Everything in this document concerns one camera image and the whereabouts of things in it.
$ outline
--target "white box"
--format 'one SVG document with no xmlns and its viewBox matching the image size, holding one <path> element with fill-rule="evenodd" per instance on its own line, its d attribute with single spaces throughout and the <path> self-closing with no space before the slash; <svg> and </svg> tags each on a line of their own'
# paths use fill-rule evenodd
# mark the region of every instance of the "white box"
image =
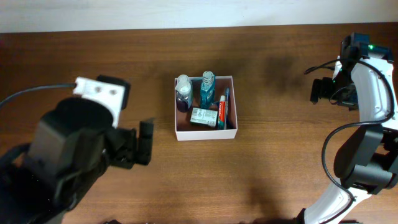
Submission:
<svg viewBox="0 0 398 224">
<path fill-rule="evenodd" d="M 216 77 L 215 101 L 220 100 L 221 95 L 225 95 L 225 89 L 229 87 L 228 102 L 228 120 L 232 124 L 232 129 L 215 130 L 209 126 L 198 126 L 190 123 L 192 108 L 200 107 L 200 85 L 202 77 L 190 78 L 193 84 L 193 103 L 189 112 L 182 113 L 177 110 L 174 91 L 174 115 L 175 115 L 175 134 L 178 141 L 189 140 L 209 140 L 209 139 L 233 139 L 238 131 L 238 119 L 236 116 L 235 94 L 232 76 Z M 177 84 L 177 78 L 174 79 L 174 87 Z M 209 110 L 217 110 L 213 105 Z"/>
</svg>

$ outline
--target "white wall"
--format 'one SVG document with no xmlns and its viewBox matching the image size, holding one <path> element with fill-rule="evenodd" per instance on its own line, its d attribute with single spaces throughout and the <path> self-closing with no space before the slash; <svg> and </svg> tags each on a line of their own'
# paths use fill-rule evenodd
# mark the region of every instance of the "white wall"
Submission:
<svg viewBox="0 0 398 224">
<path fill-rule="evenodd" d="M 398 21 L 398 0 L 0 0 L 0 32 Z"/>
</svg>

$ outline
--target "clear plastic cap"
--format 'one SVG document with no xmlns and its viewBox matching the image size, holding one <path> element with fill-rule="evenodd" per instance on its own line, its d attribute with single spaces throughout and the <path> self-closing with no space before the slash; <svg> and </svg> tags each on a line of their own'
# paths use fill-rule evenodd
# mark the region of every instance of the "clear plastic cap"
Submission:
<svg viewBox="0 0 398 224">
<path fill-rule="evenodd" d="M 177 78 L 177 85 L 175 86 L 175 90 L 183 95 L 187 95 L 191 92 L 191 83 L 188 75 L 180 75 Z"/>
</svg>

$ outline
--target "clear bottle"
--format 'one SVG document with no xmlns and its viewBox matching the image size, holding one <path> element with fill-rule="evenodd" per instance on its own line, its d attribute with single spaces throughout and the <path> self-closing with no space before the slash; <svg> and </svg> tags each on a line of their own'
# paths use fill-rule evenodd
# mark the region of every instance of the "clear bottle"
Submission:
<svg viewBox="0 0 398 224">
<path fill-rule="evenodd" d="M 200 108 L 208 109 L 214 102 L 215 86 L 216 75 L 211 71 L 205 71 L 200 87 Z"/>
<path fill-rule="evenodd" d="M 177 78 L 175 86 L 175 101 L 177 109 L 181 112 L 187 112 L 191 108 L 193 101 L 192 81 L 187 75 L 180 75 Z"/>
</svg>

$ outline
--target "brown tabletop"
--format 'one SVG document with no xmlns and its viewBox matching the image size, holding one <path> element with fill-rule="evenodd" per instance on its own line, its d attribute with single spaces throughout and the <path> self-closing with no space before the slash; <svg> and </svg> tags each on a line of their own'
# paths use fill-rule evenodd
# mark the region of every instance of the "brown tabletop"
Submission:
<svg viewBox="0 0 398 224">
<path fill-rule="evenodd" d="M 216 29 L 116 30 L 0 35 L 0 98 L 30 86 L 73 82 L 99 74 L 131 83 L 120 126 L 155 118 L 152 162 L 132 170 L 110 167 L 64 223 L 239 223 L 293 218 L 330 181 L 320 151 L 327 134 L 358 121 L 358 112 L 309 101 L 311 66 L 333 60 L 352 32 L 398 52 L 398 24 L 338 24 Z M 235 139 L 178 142 L 174 78 L 205 70 L 232 75 Z M 33 138 L 40 117 L 70 90 L 20 96 L 0 110 L 0 153 Z M 354 129 L 330 142 L 336 150 Z M 346 219 L 396 223 L 398 190 L 384 190 Z"/>
</svg>

